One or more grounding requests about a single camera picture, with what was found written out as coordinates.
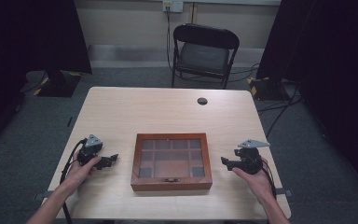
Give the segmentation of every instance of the human hand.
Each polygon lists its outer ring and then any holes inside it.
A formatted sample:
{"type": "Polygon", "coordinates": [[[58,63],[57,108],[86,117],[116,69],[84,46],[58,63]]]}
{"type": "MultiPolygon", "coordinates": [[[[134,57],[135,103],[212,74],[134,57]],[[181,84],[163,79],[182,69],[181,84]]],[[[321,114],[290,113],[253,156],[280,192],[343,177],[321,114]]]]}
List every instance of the human hand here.
{"type": "Polygon", "coordinates": [[[81,166],[80,162],[77,160],[78,151],[74,154],[74,161],[71,164],[68,175],[65,180],[62,182],[62,186],[66,188],[68,196],[71,196],[75,193],[77,187],[83,183],[87,176],[91,175],[95,170],[93,166],[97,164],[100,160],[100,156],[92,158],[88,163],[81,166]]]}
{"type": "MultiPolygon", "coordinates": [[[[263,157],[261,159],[263,160],[263,168],[267,170],[268,161],[263,157]]],[[[267,198],[273,197],[269,178],[262,170],[254,175],[249,175],[238,167],[234,167],[232,171],[246,181],[259,203],[263,203],[267,198]]]]}

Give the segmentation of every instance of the electrical outlet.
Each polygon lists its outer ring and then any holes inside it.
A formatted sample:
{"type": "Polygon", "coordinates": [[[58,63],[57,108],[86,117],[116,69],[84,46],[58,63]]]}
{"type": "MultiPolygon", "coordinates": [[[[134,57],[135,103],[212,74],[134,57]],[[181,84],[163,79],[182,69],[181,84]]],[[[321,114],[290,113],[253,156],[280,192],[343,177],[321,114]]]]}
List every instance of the electrical outlet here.
{"type": "Polygon", "coordinates": [[[162,11],[167,11],[167,8],[172,12],[172,1],[162,1],[162,11]]]}
{"type": "Polygon", "coordinates": [[[167,11],[167,8],[170,12],[183,12],[183,1],[163,1],[162,11],[167,11]]]}

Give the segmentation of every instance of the chair leg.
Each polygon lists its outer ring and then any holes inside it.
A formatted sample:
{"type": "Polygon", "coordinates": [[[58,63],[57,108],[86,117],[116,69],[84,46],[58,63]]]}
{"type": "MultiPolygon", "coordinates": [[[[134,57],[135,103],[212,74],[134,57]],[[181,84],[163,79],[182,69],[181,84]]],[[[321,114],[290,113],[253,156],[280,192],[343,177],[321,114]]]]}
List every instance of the chair leg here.
{"type": "Polygon", "coordinates": [[[226,89],[227,83],[228,83],[228,76],[226,76],[226,78],[224,79],[225,84],[223,85],[223,90],[226,89]]]}
{"type": "Polygon", "coordinates": [[[171,88],[173,88],[175,84],[175,69],[172,69],[172,81],[171,81],[171,88]]]}

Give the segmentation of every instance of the chair backrest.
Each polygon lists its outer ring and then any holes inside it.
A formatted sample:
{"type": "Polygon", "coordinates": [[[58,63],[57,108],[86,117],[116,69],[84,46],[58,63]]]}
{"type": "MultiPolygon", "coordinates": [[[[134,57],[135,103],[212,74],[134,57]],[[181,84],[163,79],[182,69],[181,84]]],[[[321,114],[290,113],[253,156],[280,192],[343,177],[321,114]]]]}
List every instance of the chair backrest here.
{"type": "Polygon", "coordinates": [[[176,40],[220,49],[237,49],[240,45],[238,37],[229,30],[194,23],[177,26],[173,39],[175,45],[176,40]]]}

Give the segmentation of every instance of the chair seat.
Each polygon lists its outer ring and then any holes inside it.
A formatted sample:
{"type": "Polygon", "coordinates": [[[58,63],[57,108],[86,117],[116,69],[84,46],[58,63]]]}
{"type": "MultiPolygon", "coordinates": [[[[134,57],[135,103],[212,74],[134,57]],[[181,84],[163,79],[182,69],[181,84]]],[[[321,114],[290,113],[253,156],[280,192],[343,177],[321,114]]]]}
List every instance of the chair seat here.
{"type": "Polygon", "coordinates": [[[218,49],[185,43],[177,61],[178,68],[200,70],[214,74],[226,73],[228,49],[218,49]]]}

